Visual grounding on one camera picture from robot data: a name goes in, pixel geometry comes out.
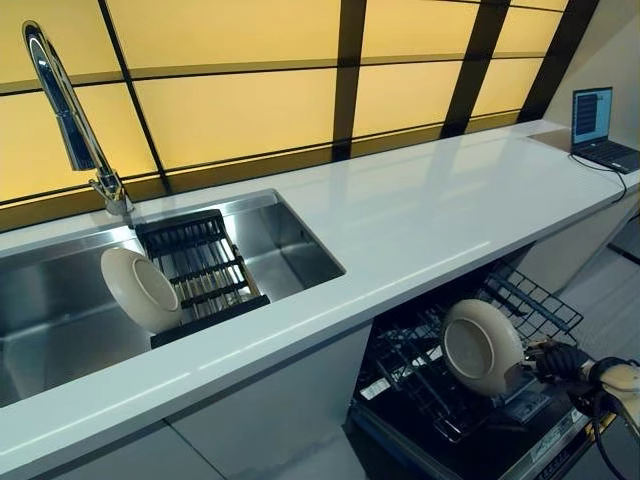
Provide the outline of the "right robot hand black glove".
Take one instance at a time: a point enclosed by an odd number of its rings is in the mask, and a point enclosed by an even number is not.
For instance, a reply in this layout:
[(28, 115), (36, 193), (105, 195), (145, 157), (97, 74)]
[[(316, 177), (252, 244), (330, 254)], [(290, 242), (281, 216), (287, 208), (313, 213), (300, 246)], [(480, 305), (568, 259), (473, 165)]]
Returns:
[(592, 374), (596, 361), (580, 348), (553, 340), (534, 342), (525, 349), (525, 362), (542, 382), (582, 382), (598, 385)]

